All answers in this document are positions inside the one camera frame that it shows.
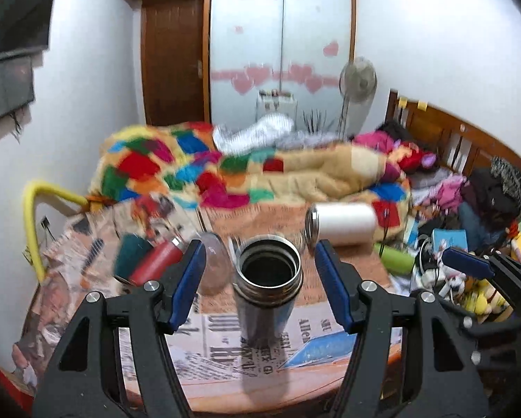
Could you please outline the black steel thermos bottle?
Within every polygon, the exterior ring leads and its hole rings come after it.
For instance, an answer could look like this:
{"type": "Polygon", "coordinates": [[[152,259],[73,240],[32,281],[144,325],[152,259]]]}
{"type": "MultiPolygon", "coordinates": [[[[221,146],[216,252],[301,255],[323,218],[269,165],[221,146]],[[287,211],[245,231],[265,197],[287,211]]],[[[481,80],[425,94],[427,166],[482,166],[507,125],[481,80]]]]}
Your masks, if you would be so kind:
{"type": "Polygon", "coordinates": [[[233,292],[242,339],[252,347],[276,343],[301,292],[301,255],[288,239],[265,234],[234,248],[233,292]]]}

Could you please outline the green cup on bed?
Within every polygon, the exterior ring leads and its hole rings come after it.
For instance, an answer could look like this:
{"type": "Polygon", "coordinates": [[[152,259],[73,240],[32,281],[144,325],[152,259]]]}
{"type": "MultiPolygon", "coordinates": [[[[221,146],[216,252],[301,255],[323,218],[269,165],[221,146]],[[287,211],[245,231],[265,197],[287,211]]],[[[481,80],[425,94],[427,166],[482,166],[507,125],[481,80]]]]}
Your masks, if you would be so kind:
{"type": "Polygon", "coordinates": [[[412,273],[414,256],[409,253],[379,242],[374,244],[374,251],[380,257],[382,265],[389,273],[399,274],[400,276],[408,276],[412,273]]]}

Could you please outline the dark green cup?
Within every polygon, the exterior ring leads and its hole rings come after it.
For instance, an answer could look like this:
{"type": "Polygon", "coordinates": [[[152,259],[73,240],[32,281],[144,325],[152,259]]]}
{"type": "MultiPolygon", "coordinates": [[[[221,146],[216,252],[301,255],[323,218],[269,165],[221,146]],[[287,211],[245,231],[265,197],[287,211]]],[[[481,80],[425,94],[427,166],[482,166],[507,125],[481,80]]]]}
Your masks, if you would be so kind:
{"type": "Polygon", "coordinates": [[[153,248],[154,245],[137,234],[124,234],[114,262],[114,277],[128,283],[137,266],[153,248]]]}

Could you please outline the clear glass cup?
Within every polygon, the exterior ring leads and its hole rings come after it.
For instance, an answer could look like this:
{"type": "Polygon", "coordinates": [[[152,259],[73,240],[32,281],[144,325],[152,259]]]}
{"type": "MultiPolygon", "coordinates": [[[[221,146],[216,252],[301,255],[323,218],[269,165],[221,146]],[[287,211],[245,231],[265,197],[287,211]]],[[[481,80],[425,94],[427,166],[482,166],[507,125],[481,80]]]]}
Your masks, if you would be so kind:
{"type": "Polygon", "coordinates": [[[199,284],[199,293],[214,296],[221,293],[232,278],[232,259],[219,235],[203,232],[199,240],[206,248],[206,268],[199,284]]]}

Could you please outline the blue box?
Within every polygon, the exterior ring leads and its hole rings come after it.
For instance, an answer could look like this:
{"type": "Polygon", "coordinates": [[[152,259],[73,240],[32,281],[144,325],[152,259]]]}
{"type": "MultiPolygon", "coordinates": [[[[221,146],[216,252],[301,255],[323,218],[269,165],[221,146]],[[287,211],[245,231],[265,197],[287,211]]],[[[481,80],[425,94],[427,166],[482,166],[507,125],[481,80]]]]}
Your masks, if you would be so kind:
{"type": "Polygon", "coordinates": [[[449,247],[468,250],[466,232],[463,229],[434,229],[431,232],[431,242],[435,254],[449,247]]]}

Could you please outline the pile of clothes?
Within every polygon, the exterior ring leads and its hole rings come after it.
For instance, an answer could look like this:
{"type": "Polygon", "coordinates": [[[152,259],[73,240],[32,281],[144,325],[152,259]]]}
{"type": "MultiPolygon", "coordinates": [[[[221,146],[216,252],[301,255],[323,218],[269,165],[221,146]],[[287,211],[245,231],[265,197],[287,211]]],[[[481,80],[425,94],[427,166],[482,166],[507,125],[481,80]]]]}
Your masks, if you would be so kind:
{"type": "MultiPolygon", "coordinates": [[[[396,121],[357,135],[353,142],[386,154],[408,176],[441,166],[435,151],[419,145],[396,121]]],[[[471,251],[511,240],[521,232],[521,170],[503,157],[493,157],[488,167],[476,168],[467,177],[449,172],[428,194],[425,204],[434,203],[459,215],[471,251]]]]}

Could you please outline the newspaper print tablecloth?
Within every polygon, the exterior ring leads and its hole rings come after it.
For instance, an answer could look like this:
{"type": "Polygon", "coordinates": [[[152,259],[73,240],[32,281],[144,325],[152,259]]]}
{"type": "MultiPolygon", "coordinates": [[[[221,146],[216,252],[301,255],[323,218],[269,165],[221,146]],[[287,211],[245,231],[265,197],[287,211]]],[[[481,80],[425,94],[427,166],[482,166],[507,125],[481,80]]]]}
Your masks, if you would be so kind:
{"type": "Polygon", "coordinates": [[[337,390],[355,339],[338,326],[302,234],[305,209],[259,205],[236,211],[183,212],[164,197],[127,201],[70,219],[63,234],[43,251],[48,267],[13,347],[16,376],[27,389],[42,381],[69,320],[90,291],[116,296],[131,284],[113,274],[124,234],[155,242],[203,232],[221,237],[228,249],[241,240],[273,233],[290,240],[301,255],[304,283],[280,340],[252,348],[239,330],[232,280],[221,293],[198,292],[186,322],[167,338],[187,400],[203,412],[279,409],[337,390]]]}

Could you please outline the red thermos bottle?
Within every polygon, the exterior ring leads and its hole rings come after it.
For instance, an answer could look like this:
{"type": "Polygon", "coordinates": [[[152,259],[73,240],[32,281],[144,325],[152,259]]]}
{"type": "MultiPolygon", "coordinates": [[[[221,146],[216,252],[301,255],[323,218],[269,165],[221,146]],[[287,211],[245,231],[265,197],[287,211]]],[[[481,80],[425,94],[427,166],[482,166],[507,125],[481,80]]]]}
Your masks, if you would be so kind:
{"type": "Polygon", "coordinates": [[[166,270],[183,258],[186,243],[179,237],[171,237],[154,247],[129,277],[134,286],[143,286],[148,280],[160,280],[166,270]]]}

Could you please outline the white steel tumbler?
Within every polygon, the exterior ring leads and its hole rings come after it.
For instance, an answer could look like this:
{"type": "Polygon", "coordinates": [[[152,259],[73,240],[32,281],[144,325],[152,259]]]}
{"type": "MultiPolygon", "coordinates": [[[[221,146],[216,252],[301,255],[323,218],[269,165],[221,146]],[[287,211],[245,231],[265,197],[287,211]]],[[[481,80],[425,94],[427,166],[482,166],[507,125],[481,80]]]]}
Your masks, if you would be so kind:
{"type": "Polygon", "coordinates": [[[362,245],[372,242],[377,229],[377,214],[363,202],[316,203],[305,216],[305,235],[309,246],[328,240],[333,246],[362,245]]]}

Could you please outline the standing electric fan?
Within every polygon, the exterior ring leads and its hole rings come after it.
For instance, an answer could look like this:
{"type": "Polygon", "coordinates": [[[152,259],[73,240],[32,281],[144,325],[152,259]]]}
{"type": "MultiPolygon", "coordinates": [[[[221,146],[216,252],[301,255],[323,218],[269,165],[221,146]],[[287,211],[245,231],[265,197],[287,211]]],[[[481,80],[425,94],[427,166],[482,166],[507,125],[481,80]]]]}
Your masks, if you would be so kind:
{"type": "Polygon", "coordinates": [[[371,61],[356,57],[349,61],[339,78],[343,98],[338,134],[343,138],[357,134],[365,123],[377,90],[377,73],[371,61]]]}

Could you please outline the colourful patchwork blanket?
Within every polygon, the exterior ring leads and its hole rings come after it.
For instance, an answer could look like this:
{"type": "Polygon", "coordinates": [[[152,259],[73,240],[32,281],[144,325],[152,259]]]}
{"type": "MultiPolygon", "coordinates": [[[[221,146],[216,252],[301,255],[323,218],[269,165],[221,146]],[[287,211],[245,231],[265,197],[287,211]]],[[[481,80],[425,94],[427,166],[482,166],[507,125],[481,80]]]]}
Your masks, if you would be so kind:
{"type": "Polygon", "coordinates": [[[340,142],[230,155],[215,147],[212,134],[212,125],[200,122],[121,129],[101,145],[89,191],[116,202],[166,193],[186,209],[364,202],[377,213],[376,240],[405,229],[409,181],[380,152],[340,142]]]}

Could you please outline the white patterned cloth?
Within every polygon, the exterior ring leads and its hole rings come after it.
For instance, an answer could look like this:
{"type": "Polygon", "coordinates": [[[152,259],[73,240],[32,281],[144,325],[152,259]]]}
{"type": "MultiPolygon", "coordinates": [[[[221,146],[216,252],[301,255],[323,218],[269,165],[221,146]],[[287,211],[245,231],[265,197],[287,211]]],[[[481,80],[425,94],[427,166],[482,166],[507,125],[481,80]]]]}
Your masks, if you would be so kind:
{"type": "Polygon", "coordinates": [[[223,154],[241,155],[267,148],[284,151],[314,149],[331,145],[340,138],[331,132],[297,131],[289,116],[269,113],[246,129],[231,130],[226,125],[215,125],[212,140],[223,154]]]}

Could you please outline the white cabinet with items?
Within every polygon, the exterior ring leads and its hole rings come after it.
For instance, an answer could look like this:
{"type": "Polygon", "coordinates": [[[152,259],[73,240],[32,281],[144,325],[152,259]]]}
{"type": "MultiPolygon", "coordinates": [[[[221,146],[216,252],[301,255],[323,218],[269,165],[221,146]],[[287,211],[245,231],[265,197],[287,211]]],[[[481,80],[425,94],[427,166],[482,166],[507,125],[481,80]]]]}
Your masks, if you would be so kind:
{"type": "Polygon", "coordinates": [[[272,114],[285,115],[291,122],[292,128],[296,128],[298,103],[295,96],[279,90],[260,90],[255,103],[255,122],[272,114]]]}

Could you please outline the brown wooden door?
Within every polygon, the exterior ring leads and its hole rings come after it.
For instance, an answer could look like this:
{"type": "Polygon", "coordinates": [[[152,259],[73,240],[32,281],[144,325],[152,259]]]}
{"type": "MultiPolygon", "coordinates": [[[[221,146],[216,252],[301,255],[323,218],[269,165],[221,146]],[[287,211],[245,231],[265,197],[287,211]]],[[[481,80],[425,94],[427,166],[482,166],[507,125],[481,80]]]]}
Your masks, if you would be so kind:
{"type": "Polygon", "coordinates": [[[142,0],[141,76],[146,122],[206,122],[205,0],[142,0]]]}

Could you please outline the wall-mounted black television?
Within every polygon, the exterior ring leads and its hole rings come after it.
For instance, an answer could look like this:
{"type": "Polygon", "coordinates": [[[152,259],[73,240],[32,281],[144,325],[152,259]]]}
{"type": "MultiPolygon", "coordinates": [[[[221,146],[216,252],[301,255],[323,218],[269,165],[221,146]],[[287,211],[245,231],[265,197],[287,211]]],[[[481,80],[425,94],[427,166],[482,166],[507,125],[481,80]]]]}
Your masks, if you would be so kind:
{"type": "Polygon", "coordinates": [[[49,48],[54,0],[0,0],[0,119],[35,99],[32,58],[49,48]]]}

